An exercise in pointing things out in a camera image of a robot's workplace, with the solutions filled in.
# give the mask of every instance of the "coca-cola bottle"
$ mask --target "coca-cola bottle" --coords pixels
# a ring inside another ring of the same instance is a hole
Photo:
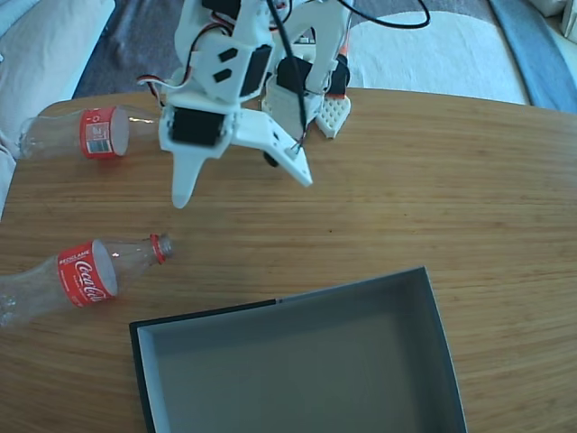
[[[0,328],[115,298],[172,256],[167,235],[137,242],[93,240],[23,273],[0,276]]]
[[[134,106],[109,106],[69,115],[40,115],[23,123],[20,159],[124,156],[129,138],[158,134],[159,115]]]

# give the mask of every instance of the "wooden table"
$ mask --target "wooden table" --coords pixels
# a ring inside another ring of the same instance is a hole
[[[168,231],[177,255],[120,299],[0,334],[0,431],[144,432],[128,323],[424,264],[472,432],[577,426],[577,117],[353,90],[334,141],[310,134],[315,184],[230,149],[172,207],[154,139],[109,163],[19,164],[0,272],[89,238]],[[145,95],[68,102],[153,108]]]

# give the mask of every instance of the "open box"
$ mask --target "open box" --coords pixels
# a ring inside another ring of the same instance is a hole
[[[466,431],[425,268],[130,330],[151,433]]]

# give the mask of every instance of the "coca-cola logo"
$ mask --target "coca-cola logo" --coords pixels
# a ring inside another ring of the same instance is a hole
[[[99,289],[92,277],[92,272],[94,268],[90,265],[90,263],[78,261],[74,264],[76,268],[78,278],[80,280],[80,290],[86,295],[86,297],[91,302],[98,302],[100,300],[107,299],[106,292],[102,289]]]

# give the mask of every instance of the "barcode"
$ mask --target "barcode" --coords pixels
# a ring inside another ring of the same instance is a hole
[[[108,140],[89,140],[87,147],[89,153],[107,153],[111,151]]]

